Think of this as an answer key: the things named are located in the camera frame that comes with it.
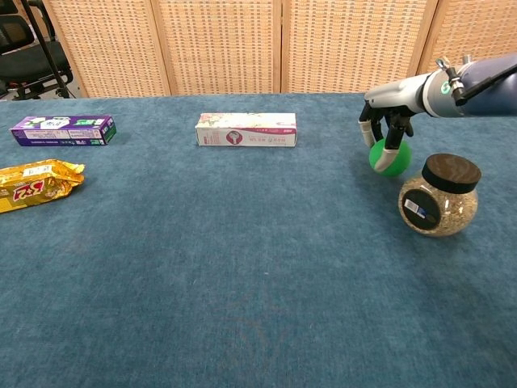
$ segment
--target robotic hand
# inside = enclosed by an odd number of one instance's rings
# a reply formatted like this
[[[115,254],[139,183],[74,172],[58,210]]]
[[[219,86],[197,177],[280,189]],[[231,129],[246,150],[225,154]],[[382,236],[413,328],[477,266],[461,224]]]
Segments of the robotic hand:
[[[456,72],[447,59],[438,59],[439,70],[379,86],[364,96],[359,118],[364,142],[371,148],[370,163],[384,174],[397,163],[396,174],[410,162],[404,134],[413,136],[410,118],[426,112],[433,117],[517,116],[517,53],[464,63]],[[385,119],[384,139],[380,121]],[[381,150],[373,157],[374,148]],[[399,152],[404,150],[405,161]]]

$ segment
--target blue carpet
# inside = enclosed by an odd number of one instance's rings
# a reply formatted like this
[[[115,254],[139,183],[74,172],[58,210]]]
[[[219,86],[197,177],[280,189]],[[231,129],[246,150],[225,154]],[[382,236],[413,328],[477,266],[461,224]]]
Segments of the blue carpet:
[[[0,103],[0,166],[86,164],[0,214],[0,386],[516,387],[516,119],[413,119],[410,169],[368,165],[362,95]],[[295,112],[298,144],[198,147],[201,112]],[[113,115],[104,147],[20,147],[25,116]],[[475,162],[473,223],[413,232],[398,191]]]

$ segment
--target logo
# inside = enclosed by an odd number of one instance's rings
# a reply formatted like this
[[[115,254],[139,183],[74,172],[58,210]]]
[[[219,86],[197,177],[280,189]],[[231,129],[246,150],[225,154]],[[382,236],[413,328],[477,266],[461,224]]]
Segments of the logo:
[[[242,135],[237,131],[231,131],[226,135],[226,140],[236,146],[242,141]]]
[[[449,85],[449,81],[445,81],[442,83],[441,87],[442,95],[446,95],[449,91],[451,91],[451,86]]]
[[[20,186],[13,192],[13,201],[16,202],[17,200],[24,200],[29,196],[37,196],[38,194],[42,193],[44,186],[44,180],[36,180],[34,182]]]

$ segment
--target black chair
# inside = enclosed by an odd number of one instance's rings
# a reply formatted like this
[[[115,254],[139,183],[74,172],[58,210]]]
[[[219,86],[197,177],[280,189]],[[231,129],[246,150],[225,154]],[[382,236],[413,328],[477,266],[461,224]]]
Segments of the black chair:
[[[74,79],[69,62],[60,43],[56,41],[56,34],[43,2],[29,0],[27,9],[29,6],[37,6],[41,11],[49,41],[43,40],[41,31],[34,22],[32,28],[38,36],[39,44],[26,47],[35,41],[31,29],[20,15],[13,15],[18,10],[12,0],[0,0],[0,81],[4,81],[9,88],[16,89],[17,95],[14,99],[17,100],[38,99],[41,94],[52,90],[57,90],[59,96],[68,98],[65,84]],[[34,20],[30,10],[27,15],[31,21]]]

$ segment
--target snack bag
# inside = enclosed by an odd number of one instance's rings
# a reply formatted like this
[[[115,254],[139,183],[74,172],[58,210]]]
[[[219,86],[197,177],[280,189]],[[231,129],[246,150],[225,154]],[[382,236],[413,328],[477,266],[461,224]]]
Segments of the snack bag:
[[[84,165],[48,159],[0,170],[0,213],[68,196],[84,180]]]

